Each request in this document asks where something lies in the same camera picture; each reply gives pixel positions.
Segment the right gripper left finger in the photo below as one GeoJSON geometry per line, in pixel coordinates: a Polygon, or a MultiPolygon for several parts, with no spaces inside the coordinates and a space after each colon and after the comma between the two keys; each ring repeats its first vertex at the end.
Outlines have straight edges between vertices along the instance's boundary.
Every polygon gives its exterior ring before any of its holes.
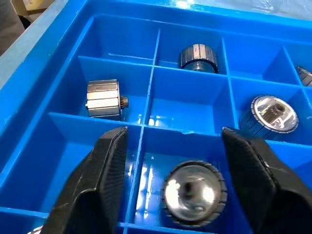
{"type": "Polygon", "coordinates": [[[40,234],[114,234],[124,187],[128,129],[105,132],[71,173],[40,234]]]}

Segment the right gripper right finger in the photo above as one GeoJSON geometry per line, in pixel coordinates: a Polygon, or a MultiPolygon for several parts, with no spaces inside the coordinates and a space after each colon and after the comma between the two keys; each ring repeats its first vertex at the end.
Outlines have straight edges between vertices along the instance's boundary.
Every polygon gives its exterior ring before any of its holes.
{"type": "Polygon", "coordinates": [[[254,234],[312,234],[312,191],[262,138],[223,127],[237,198],[254,234]]]}

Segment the ribbed metal roller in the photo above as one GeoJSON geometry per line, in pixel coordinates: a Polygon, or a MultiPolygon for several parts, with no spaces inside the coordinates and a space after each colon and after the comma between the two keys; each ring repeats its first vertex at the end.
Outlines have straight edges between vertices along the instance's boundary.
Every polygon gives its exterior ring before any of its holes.
{"type": "Polygon", "coordinates": [[[214,50],[205,44],[193,44],[185,48],[179,56],[180,69],[206,73],[219,72],[214,50]]]}
{"type": "Polygon", "coordinates": [[[122,120],[122,110],[129,107],[129,99],[120,95],[116,79],[91,80],[87,85],[85,107],[89,117],[122,120]]]}
{"type": "Polygon", "coordinates": [[[171,170],[161,189],[161,211],[183,228],[202,228],[216,222],[225,210],[228,190],[214,165],[185,161],[171,170]]]}
{"type": "Polygon", "coordinates": [[[253,137],[276,140],[294,132],[299,125],[299,117],[286,101],[272,95],[261,95],[249,104],[240,117],[239,125],[253,137]]]}
{"type": "Polygon", "coordinates": [[[297,74],[304,86],[312,87],[312,72],[300,67],[295,67],[297,74]]]}

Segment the blue plastic compartment tray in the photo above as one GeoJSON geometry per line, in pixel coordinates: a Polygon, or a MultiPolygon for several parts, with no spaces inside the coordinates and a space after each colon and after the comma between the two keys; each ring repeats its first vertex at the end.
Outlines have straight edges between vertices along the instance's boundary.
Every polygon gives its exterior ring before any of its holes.
{"type": "Polygon", "coordinates": [[[254,234],[222,129],[242,130],[240,117],[257,96],[286,101],[297,129],[262,139],[312,191],[312,87],[296,66],[312,72],[312,21],[131,2],[67,5],[0,89],[0,234],[40,234],[71,173],[105,132],[122,126],[114,234],[254,234]],[[180,53],[198,43],[214,50],[217,74],[180,69],[180,53]],[[129,99],[121,121],[89,117],[85,107],[88,82],[109,79],[129,99]],[[219,219],[196,229],[161,211],[164,179],[190,160],[217,167],[228,190],[219,219]]]}

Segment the brown cardboard box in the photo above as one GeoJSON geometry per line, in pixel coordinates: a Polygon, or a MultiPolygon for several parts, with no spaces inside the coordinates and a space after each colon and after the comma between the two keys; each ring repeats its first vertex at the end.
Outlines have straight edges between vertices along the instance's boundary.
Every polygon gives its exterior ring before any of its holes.
{"type": "Polygon", "coordinates": [[[58,0],[11,0],[11,3],[20,16],[31,16],[43,13],[50,5],[58,0]]]}

